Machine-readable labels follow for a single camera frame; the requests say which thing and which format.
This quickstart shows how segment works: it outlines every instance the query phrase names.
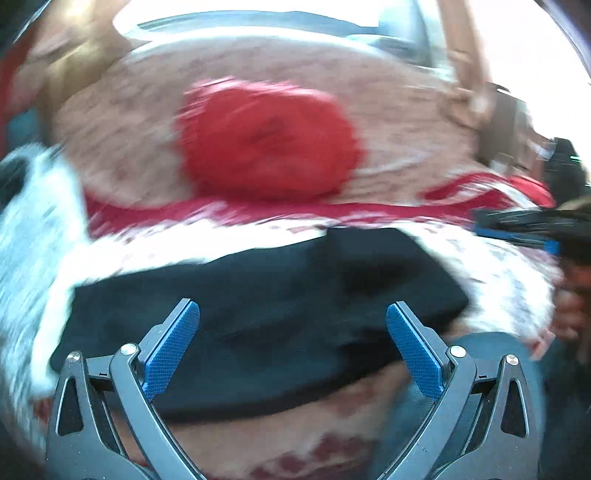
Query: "red fabric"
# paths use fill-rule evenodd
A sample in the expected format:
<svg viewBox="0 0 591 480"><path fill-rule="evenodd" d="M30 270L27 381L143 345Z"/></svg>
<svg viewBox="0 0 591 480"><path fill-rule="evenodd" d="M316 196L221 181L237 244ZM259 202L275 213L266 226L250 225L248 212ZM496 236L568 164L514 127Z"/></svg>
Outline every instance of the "red fabric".
<svg viewBox="0 0 591 480"><path fill-rule="evenodd" d="M126 209L102 203L87 195L89 231L100 237L129 228L209 218L222 225L259 222L275 218L323 217L342 225L385 223L397 219L436 218L451 223L470 221L475 208L506 209L518 206L495 183L506 179L489 173L468 174L444 186L425 192L421 206L379 203L255 203L203 198L178 202L159 209Z"/></svg>
<svg viewBox="0 0 591 480"><path fill-rule="evenodd" d="M334 97L288 84L196 84L177 124L202 195L307 201L338 192L361 157Z"/></svg>
<svg viewBox="0 0 591 480"><path fill-rule="evenodd" d="M548 188L540 181L515 175L509 179L509 183L539 207L554 208L556 206Z"/></svg>

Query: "metal screw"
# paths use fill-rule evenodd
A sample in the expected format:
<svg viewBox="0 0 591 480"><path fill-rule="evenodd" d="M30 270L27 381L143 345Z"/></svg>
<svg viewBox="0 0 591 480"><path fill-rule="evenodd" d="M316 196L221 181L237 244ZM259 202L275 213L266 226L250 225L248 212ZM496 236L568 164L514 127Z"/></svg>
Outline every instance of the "metal screw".
<svg viewBox="0 0 591 480"><path fill-rule="evenodd" d="M452 346L449 352L456 358L464 358L466 356L466 350L459 345Z"/></svg>
<svg viewBox="0 0 591 480"><path fill-rule="evenodd" d="M80 360L80 352L74 351L70 353L70 355L66 357L66 360L68 360L68 363L70 364L76 363L78 360Z"/></svg>
<svg viewBox="0 0 591 480"><path fill-rule="evenodd" d="M519 359L515 355L507 355L506 360L510 365L519 365Z"/></svg>
<svg viewBox="0 0 591 480"><path fill-rule="evenodd" d="M133 355L138 348L133 343L126 343L121 347L121 353L124 355Z"/></svg>

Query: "black cloth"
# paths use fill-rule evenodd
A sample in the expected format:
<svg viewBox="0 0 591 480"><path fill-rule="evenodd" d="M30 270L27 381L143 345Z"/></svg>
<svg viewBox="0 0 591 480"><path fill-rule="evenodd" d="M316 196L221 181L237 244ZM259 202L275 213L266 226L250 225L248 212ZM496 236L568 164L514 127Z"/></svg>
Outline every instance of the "black cloth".
<svg viewBox="0 0 591 480"><path fill-rule="evenodd" d="M139 342L177 302L199 304L200 329L168 390L168 421L257 416L318 400L400 359L385 328L404 300L442 331L468 304L451 276L396 229L328 229L326 236L180 264L76 289L51 357L112 355Z"/></svg>
<svg viewBox="0 0 591 480"><path fill-rule="evenodd" d="M555 340L540 361L547 402L541 480L588 480L591 472L591 368L576 347Z"/></svg>

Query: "blue gripper pad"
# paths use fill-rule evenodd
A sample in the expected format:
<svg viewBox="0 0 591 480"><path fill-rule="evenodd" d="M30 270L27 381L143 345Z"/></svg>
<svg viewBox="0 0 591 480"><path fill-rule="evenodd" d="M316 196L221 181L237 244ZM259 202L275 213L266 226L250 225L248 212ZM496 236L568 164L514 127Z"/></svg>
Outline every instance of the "blue gripper pad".
<svg viewBox="0 0 591 480"><path fill-rule="evenodd" d="M199 307L195 302L189 302L145 361L142 390L148 401L168 387L178 363L199 328L199 318Z"/></svg>
<svg viewBox="0 0 591 480"><path fill-rule="evenodd" d="M438 400L443 394L443 368L396 304L388 308L386 327L421 393Z"/></svg>

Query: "human hand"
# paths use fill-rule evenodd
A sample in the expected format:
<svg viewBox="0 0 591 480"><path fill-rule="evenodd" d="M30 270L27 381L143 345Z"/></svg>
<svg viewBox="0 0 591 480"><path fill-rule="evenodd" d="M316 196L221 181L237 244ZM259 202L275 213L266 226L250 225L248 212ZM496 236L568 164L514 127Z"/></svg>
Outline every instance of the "human hand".
<svg viewBox="0 0 591 480"><path fill-rule="evenodd" d="M578 343L579 361L591 360L591 266L564 260L564 278L554 292L554 317L550 330L562 341Z"/></svg>

